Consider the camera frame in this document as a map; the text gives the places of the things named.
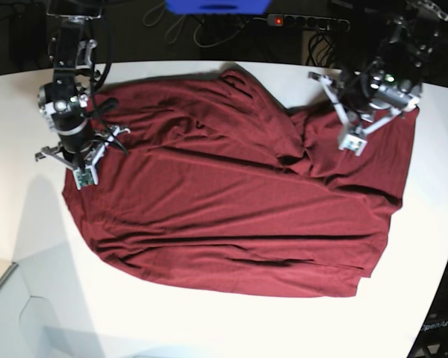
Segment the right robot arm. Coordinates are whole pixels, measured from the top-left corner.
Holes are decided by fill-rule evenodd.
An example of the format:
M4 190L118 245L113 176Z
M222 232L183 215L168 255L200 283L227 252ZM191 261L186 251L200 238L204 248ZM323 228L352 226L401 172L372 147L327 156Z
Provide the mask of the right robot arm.
M111 70L108 59L103 72L96 70L94 50L98 43L92 34L93 21L101 20L113 1L49 1L47 16L59 19L60 26L49 43L52 79L40 87L38 109L49 130L60 142L45 147L36 159L53 158L79 177L96 168L99 158L110 144L117 144L118 134L105 126L99 134L93 130L92 119L101 116L95 95Z

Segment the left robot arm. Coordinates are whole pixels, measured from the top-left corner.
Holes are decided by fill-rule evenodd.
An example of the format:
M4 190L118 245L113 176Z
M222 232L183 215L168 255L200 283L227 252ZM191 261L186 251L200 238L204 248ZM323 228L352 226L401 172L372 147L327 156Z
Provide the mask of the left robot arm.
M316 72L342 124L341 150L358 151L368 136L398 116L415 110L440 25L448 21L448 1L407 1L405 12L392 15L373 56L362 70L344 69L337 77Z

